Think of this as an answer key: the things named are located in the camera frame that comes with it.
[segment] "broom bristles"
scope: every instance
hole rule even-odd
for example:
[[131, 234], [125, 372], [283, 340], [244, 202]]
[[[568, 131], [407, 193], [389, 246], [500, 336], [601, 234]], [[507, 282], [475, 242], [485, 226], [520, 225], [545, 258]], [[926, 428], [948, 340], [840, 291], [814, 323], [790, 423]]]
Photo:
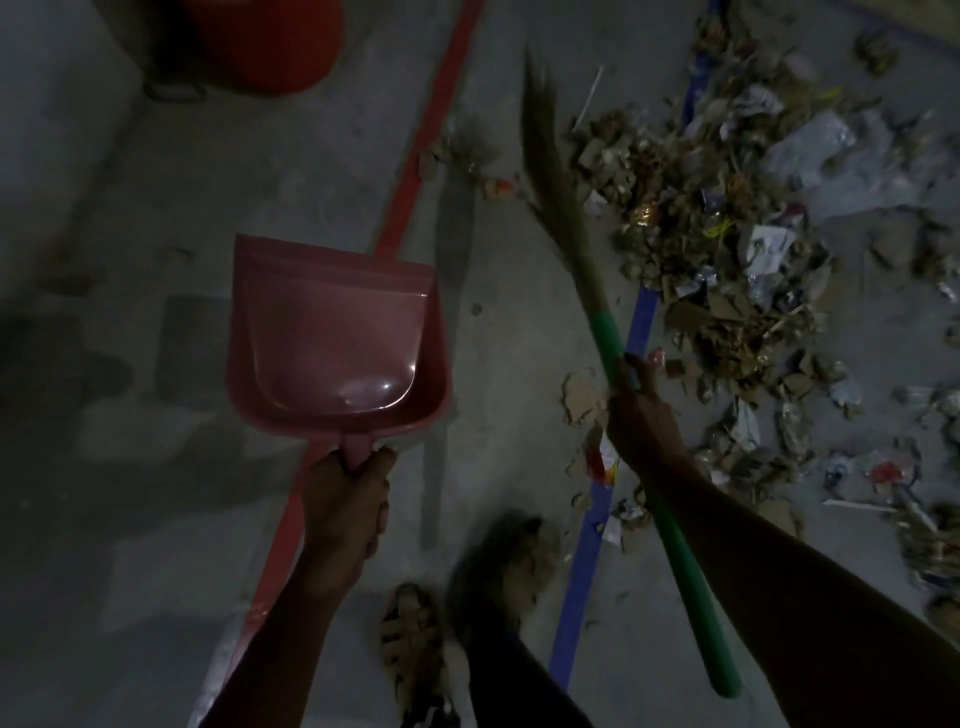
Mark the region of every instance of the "broom bristles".
[[523, 166], [536, 198], [531, 207], [557, 244], [589, 315], [609, 308], [607, 294], [590, 253], [583, 208], [577, 203], [557, 148], [556, 114], [557, 90], [553, 80], [545, 70], [535, 67], [528, 51], [520, 130]]

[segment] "foot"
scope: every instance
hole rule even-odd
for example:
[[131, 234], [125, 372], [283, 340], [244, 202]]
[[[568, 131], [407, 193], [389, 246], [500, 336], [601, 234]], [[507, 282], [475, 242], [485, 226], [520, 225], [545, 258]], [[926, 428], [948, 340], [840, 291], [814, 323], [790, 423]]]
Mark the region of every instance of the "foot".
[[447, 699], [440, 615], [416, 584], [396, 588], [380, 627], [380, 652], [404, 725], [459, 725]]
[[450, 583], [447, 609], [461, 644], [480, 624], [518, 632], [559, 560], [560, 534], [542, 518], [510, 514], [495, 523]]

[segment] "red bucket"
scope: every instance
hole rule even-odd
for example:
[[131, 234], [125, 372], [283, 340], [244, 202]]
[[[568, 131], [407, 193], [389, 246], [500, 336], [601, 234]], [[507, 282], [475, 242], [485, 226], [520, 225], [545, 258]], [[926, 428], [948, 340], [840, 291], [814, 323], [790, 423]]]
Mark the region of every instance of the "red bucket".
[[344, 39], [340, 0], [181, 0], [213, 55], [245, 84], [301, 91], [333, 67]]

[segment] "forearm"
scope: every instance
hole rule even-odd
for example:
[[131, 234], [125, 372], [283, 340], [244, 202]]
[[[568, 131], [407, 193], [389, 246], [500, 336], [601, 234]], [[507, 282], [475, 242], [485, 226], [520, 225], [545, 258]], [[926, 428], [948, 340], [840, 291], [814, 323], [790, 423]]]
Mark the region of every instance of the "forearm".
[[918, 619], [718, 491], [688, 461], [647, 464], [642, 476], [794, 726], [871, 714], [896, 715], [893, 724], [958, 702], [960, 655]]
[[326, 631], [341, 601], [311, 589], [310, 576], [322, 567], [316, 558], [301, 556], [203, 728], [300, 725]]

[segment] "dustpan handle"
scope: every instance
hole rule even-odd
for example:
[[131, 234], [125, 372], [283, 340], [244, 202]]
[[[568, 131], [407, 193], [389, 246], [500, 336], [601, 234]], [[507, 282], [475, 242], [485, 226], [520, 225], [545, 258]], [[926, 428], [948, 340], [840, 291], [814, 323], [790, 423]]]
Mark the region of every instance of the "dustpan handle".
[[373, 455], [373, 439], [366, 432], [348, 432], [340, 442], [340, 449], [344, 453], [347, 472], [359, 473]]

